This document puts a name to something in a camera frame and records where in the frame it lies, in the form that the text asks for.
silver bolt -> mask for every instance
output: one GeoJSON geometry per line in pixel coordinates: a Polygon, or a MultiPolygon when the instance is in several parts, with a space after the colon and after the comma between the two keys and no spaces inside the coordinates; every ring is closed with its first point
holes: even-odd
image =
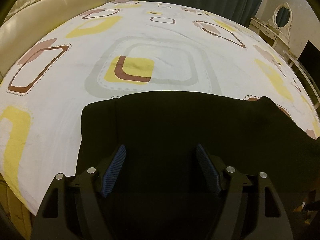
{"type": "Polygon", "coordinates": [[[59,179],[62,179],[63,178],[63,174],[62,173],[58,173],[56,175],[56,179],[59,180],[59,179]]]}
{"type": "Polygon", "coordinates": [[[265,179],[266,177],[268,177],[268,175],[267,175],[265,172],[263,172],[263,171],[260,172],[259,175],[260,175],[260,177],[263,178],[263,179],[265,179]]]}
{"type": "Polygon", "coordinates": [[[228,166],[227,167],[227,172],[230,172],[230,173],[234,173],[236,171],[236,169],[232,166],[228,166]]]}
{"type": "Polygon", "coordinates": [[[87,172],[92,174],[92,173],[95,173],[96,172],[96,168],[95,167],[90,167],[87,169],[87,172]]]}

bed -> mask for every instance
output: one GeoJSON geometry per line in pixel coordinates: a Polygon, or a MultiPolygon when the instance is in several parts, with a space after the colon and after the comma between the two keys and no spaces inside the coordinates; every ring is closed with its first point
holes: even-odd
{"type": "Polygon", "coordinates": [[[267,96],[310,137],[320,136],[300,81],[249,29],[174,4],[70,0],[62,13],[57,1],[13,8],[0,28],[8,55],[0,66],[0,172],[33,214],[57,173],[75,174],[81,112],[92,102],[155,90],[267,96]],[[28,17],[39,4],[43,13],[28,17]]]}

cream leather headboard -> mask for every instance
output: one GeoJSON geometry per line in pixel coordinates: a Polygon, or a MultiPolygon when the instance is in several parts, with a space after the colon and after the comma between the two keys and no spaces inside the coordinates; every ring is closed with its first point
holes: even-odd
{"type": "Polygon", "coordinates": [[[0,82],[12,65],[67,20],[112,0],[17,0],[0,27],[0,82]]]}

